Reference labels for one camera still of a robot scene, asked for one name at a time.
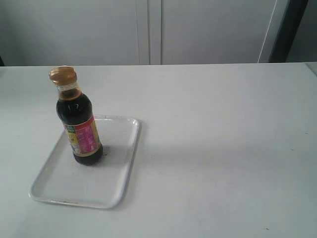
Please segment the white rectangular plastic tray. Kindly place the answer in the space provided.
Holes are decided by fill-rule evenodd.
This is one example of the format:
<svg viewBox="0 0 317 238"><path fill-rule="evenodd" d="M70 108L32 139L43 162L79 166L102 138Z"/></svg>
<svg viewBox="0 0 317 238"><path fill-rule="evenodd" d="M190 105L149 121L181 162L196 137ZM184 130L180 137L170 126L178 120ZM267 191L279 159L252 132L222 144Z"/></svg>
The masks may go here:
<svg viewBox="0 0 317 238"><path fill-rule="evenodd" d="M35 178L29 196L34 201L111 209L124 197L138 145L141 122L132 117L95 117L104 148L91 166L75 161L63 132Z"/></svg>

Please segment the dark vertical post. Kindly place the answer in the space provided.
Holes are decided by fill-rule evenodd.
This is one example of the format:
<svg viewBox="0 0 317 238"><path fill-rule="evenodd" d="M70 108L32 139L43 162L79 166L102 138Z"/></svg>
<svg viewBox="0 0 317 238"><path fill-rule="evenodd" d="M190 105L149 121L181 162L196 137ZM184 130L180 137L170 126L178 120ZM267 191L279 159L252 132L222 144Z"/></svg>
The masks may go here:
<svg viewBox="0 0 317 238"><path fill-rule="evenodd" d="M308 2L308 0L288 1L269 57L269 63L286 62Z"/></svg>

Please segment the dark soy sauce bottle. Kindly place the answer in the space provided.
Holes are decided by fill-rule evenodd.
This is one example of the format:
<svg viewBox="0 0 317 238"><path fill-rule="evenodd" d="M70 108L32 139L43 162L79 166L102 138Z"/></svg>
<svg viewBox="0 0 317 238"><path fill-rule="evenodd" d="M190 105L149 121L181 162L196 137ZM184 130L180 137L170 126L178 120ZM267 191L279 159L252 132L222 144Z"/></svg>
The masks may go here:
<svg viewBox="0 0 317 238"><path fill-rule="evenodd" d="M49 78L57 87L56 112L63 123L74 159L86 166L97 163L103 155L103 146L92 103L79 88L74 68L56 67L49 71Z"/></svg>

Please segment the white cabinet with doors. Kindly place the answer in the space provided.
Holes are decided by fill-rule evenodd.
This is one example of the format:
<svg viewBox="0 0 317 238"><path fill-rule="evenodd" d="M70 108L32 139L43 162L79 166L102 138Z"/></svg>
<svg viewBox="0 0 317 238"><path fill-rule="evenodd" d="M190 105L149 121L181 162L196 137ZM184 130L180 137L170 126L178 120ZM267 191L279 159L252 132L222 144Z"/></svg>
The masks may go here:
<svg viewBox="0 0 317 238"><path fill-rule="evenodd" d="M8 66L268 62L286 0L3 0Z"/></svg>

